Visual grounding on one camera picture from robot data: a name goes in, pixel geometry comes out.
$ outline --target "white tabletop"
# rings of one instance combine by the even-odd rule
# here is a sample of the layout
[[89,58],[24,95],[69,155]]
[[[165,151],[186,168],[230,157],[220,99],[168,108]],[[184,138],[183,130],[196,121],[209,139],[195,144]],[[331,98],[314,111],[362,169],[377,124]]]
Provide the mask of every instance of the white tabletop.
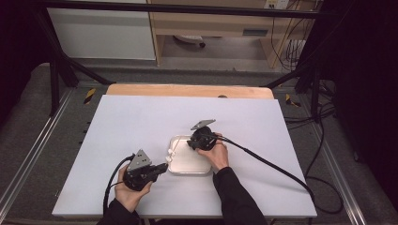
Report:
[[[143,149],[153,164],[165,162],[170,140],[191,135],[200,120],[216,119],[212,131],[238,143],[304,181],[277,100],[210,97],[102,96],[53,214],[66,218],[102,214],[115,166]],[[237,147],[228,145],[230,166],[263,214],[272,218],[316,217],[307,191]],[[111,190],[109,202],[115,197]],[[211,174],[162,174],[141,200],[142,218],[212,218],[222,215]]]

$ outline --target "floor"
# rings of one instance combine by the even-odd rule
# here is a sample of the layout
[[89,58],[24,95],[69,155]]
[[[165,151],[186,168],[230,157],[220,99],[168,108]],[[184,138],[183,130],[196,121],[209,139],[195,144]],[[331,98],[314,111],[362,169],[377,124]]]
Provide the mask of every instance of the floor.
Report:
[[[270,83],[284,75],[283,67],[268,68],[267,59],[254,38],[206,37],[206,47],[182,43],[172,37],[166,39],[163,61],[160,66],[154,62],[141,61],[101,61],[81,60],[99,75],[119,83],[191,83],[259,86]],[[9,208],[4,207],[2,198],[0,219],[3,224],[95,224],[93,219],[69,221],[51,215],[57,193],[62,189],[68,171],[84,140],[84,131],[100,101],[106,86],[94,83],[85,75],[78,74],[81,83],[76,89],[64,89],[70,93],[70,100],[62,116],[56,121],[48,117],[50,111],[49,69],[44,65],[32,73],[32,79],[23,93],[20,103],[14,107],[8,121],[0,129],[0,192],[9,193],[9,184],[20,168],[46,123],[55,122],[50,137],[39,147],[40,155],[32,156],[35,165],[26,171],[28,176],[22,181],[20,189]],[[306,117],[307,95],[296,95],[293,79],[275,88],[273,93],[280,101],[284,116]],[[332,83],[324,83],[332,89]],[[90,88],[97,88],[90,104],[83,101]],[[286,94],[291,101],[286,103]],[[329,102],[329,97],[321,97],[320,103]],[[298,161],[305,171],[319,145],[319,125],[308,124],[297,127],[287,125]],[[390,205],[380,186],[374,180],[365,164],[355,162],[349,141],[338,122],[338,116],[324,120],[324,148],[328,148],[336,158],[345,181],[352,191],[352,197],[359,208],[363,221],[355,221],[350,215],[346,202],[341,213],[331,215],[322,211],[314,224],[398,224],[398,214]],[[311,175],[322,177],[336,184],[334,171],[328,166],[328,154],[321,154],[316,160]],[[321,208],[334,210],[339,207],[336,194],[330,187],[315,181],[308,181],[314,189],[316,204]],[[281,219],[276,224],[305,224],[303,220]]]

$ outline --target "hand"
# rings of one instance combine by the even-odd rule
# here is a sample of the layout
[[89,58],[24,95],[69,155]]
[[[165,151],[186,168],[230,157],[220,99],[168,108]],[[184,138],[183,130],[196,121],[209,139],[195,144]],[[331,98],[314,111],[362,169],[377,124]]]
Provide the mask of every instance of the hand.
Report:
[[[123,175],[127,169],[127,166],[128,165],[119,170],[117,182],[123,182]],[[132,190],[124,183],[117,184],[115,186],[115,197],[127,210],[129,210],[129,212],[132,213],[134,212],[141,198],[149,193],[152,183],[152,181],[147,183],[141,191]]]
[[217,140],[214,147],[209,151],[204,151],[200,148],[196,148],[196,151],[199,155],[206,157],[210,161],[215,173],[222,168],[229,167],[228,150],[221,140]]

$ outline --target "white cabinet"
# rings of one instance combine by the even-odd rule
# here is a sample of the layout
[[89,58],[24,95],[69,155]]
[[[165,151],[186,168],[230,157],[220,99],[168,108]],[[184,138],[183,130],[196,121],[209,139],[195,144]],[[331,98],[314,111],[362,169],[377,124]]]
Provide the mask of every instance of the white cabinet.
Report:
[[[145,3],[145,0],[102,2]],[[48,10],[61,46],[70,57],[155,60],[147,12]]]

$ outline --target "black sleeve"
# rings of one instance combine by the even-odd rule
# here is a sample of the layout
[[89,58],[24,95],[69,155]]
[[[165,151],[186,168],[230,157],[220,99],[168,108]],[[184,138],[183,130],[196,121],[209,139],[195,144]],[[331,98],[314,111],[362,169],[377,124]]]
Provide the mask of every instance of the black sleeve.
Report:
[[226,225],[267,224],[254,199],[230,167],[213,174],[213,182],[222,201],[222,216]]
[[139,222],[140,217],[137,212],[129,212],[117,199],[114,199],[97,225],[136,225]]

